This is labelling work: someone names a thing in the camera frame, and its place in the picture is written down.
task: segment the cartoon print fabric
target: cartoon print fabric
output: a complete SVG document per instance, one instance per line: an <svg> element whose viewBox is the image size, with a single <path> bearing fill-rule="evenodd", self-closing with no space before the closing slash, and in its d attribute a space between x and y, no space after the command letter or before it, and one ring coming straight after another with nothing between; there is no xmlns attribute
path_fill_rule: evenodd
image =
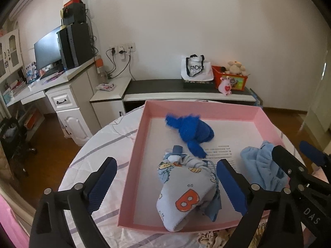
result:
<svg viewBox="0 0 331 248"><path fill-rule="evenodd" d="M179 145L166 150L158 166L163 188L156 207L165 228L171 232L181 230L196 211L214 221L221 208L217 176L209 166L210 161L190 157L182 151Z"/></svg>

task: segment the pink box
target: pink box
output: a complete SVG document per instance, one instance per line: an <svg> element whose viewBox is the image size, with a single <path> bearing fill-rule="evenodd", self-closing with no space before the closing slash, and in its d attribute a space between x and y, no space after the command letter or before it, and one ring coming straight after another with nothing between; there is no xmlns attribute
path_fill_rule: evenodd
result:
<svg viewBox="0 0 331 248"><path fill-rule="evenodd" d="M162 189L157 168L165 149L175 144L183 146L185 153L190 152L178 131L165 125L164 118L168 113L199 115L215 133L213 140L201 144L208 153L206 159L216 164L219 159L226 158L244 176L245 168L239 155L243 148L260 147L263 140L284 145L274 125L259 107L202 101L146 101L125 182L119 227L169 233L156 210ZM212 231L238 225L242 216L233 209L221 184L220 192L222 209L217 220L213 223L207 217L193 217L180 232Z"/></svg>

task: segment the monitor screen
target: monitor screen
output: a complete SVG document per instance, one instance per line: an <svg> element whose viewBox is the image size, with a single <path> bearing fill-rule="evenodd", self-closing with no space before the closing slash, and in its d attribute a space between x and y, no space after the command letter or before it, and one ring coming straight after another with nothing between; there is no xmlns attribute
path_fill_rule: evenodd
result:
<svg viewBox="0 0 331 248"><path fill-rule="evenodd" d="M61 60L58 35L56 34L60 27L55 28L34 44L37 70Z"/></svg>

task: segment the white tablecloth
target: white tablecloth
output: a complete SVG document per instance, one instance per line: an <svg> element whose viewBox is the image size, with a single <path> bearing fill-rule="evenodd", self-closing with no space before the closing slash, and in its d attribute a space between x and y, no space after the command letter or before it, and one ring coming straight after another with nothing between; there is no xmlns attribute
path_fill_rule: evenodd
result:
<svg viewBox="0 0 331 248"><path fill-rule="evenodd" d="M84 182L92 172L99 169L107 157L114 157L118 164L117 175L100 209L92 214L95 223L110 247L199 247L199 244L196 242L196 234L143 233L141 231L117 227L118 213L129 160L142 111L143 107L137 108L110 123L95 134L82 147L70 164L63 177L59 191L70 189L78 182ZM277 128L276 130L283 139L286 149L302 162L299 153L295 150L289 139L280 130ZM76 230L71 213L65 211L65 214L77 248L84 247Z"/></svg>

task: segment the screw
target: screw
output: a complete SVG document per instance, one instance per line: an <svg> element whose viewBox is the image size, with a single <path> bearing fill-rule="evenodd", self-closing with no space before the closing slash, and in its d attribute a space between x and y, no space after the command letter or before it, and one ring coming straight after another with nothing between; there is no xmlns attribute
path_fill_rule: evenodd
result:
<svg viewBox="0 0 331 248"><path fill-rule="evenodd" d="M44 194L45 195L48 195L49 193L51 193L52 192L52 189L50 189L50 188L46 188L45 190L44 190Z"/></svg>
<svg viewBox="0 0 331 248"><path fill-rule="evenodd" d="M300 191L304 191L304 189L305 189L305 188L304 188L304 186L303 186L303 185L301 185L301 184L300 184L300 185L298 185L298 186L297 186L297 188L298 188Z"/></svg>
<svg viewBox="0 0 331 248"><path fill-rule="evenodd" d="M251 188L252 190L258 191L260 189L260 186L258 184L252 184Z"/></svg>
<svg viewBox="0 0 331 248"><path fill-rule="evenodd" d="M77 184L75 184L74 188L75 188L76 190L80 190L80 189L83 188L83 184L82 184L82 183L77 183Z"/></svg>
<svg viewBox="0 0 331 248"><path fill-rule="evenodd" d="M286 193L286 194L290 194L291 193L291 191L290 191L290 189L289 188L284 188L284 192Z"/></svg>

